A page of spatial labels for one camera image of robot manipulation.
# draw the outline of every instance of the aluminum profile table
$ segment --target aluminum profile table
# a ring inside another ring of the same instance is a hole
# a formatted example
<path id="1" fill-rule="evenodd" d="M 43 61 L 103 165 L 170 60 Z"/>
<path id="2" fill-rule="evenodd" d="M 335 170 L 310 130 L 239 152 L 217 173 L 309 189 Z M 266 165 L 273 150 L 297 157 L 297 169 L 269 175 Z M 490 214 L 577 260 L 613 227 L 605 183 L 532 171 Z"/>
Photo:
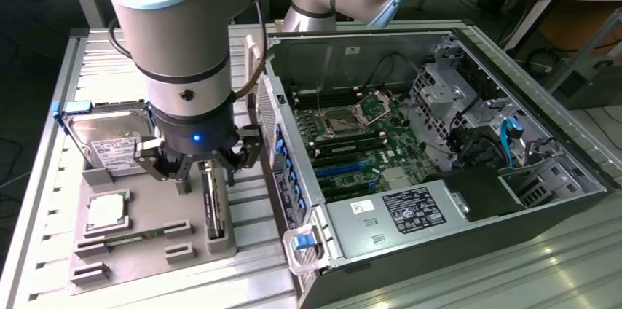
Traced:
<path id="1" fill-rule="evenodd" d="M 439 23 L 464 26 L 453 20 Z M 259 40 L 257 26 L 231 27 L 234 87 L 245 81 L 247 34 Z M 123 43 L 122 33 L 118 38 Z M 106 31 L 94 30 L 70 40 L 54 101 L 137 100 L 145 97 L 139 77 Z M 239 125 L 250 121 L 245 103 L 235 104 L 235 119 Z M 64 287 L 82 164 L 78 148 L 50 116 L 0 282 L 3 308 L 295 307 L 259 165 L 237 175 L 229 190 L 239 246 L 233 258 L 70 296 Z M 622 196 L 614 195 L 533 241 L 329 308 L 613 308 L 622 305 L 621 259 Z"/>

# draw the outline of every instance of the hard drive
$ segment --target hard drive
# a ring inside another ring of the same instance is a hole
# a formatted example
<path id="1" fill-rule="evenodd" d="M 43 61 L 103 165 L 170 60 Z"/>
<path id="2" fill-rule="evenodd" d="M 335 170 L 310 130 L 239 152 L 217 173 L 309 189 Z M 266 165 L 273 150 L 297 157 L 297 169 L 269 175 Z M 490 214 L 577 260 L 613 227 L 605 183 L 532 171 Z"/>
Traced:
<path id="1" fill-rule="evenodd" d="M 80 149 L 90 168 L 106 168 L 111 176 L 143 173 L 134 161 L 142 136 L 154 136 L 154 125 L 143 101 L 91 105 L 67 104 L 63 126 Z"/>

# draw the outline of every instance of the motherboard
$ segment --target motherboard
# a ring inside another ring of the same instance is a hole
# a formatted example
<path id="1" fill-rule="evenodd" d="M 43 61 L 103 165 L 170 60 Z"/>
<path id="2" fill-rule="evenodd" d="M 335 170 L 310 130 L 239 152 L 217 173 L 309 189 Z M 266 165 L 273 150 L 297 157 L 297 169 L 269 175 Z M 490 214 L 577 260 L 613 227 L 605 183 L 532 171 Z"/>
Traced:
<path id="1" fill-rule="evenodd" d="M 353 88 L 294 94 L 295 121 L 327 202 L 413 186 L 437 171 L 401 95 Z"/>

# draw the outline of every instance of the green circuit board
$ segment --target green circuit board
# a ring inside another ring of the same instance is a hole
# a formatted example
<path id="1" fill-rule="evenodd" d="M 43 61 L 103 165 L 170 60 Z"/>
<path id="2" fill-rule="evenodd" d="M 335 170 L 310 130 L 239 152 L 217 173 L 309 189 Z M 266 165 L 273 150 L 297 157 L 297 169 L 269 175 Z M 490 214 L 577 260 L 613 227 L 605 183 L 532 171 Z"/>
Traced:
<path id="1" fill-rule="evenodd" d="M 363 166 L 351 173 L 318 178 L 327 202 L 418 184 L 437 171 L 390 97 L 371 90 L 363 94 L 359 109 L 357 105 L 347 105 L 295 111 L 317 174 L 357 163 Z M 322 157 L 318 143 L 331 141 L 339 141 L 338 149 L 333 149 L 329 157 Z M 375 146 L 353 149 L 365 141 Z"/>

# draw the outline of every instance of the hard disk drive label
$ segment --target hard disk drive label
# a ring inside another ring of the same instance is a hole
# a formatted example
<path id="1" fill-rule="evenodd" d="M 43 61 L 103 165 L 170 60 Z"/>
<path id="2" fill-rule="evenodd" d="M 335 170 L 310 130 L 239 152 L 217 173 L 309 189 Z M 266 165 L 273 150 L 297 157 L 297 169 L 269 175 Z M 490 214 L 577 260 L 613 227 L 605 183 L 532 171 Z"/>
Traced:
<path id="1" fill-rule="evenodd" d="M 138 167 L 134 161 L 134 145 L 138 137 L 92 141 L 91 145 L 99 160 L 108 171 L 122 171 Z"/>
<path id="2" fill-rule="evenodd" d="M 382 199 L 402 234 L 448 222 L 425 187 L 386 195 Z"/>

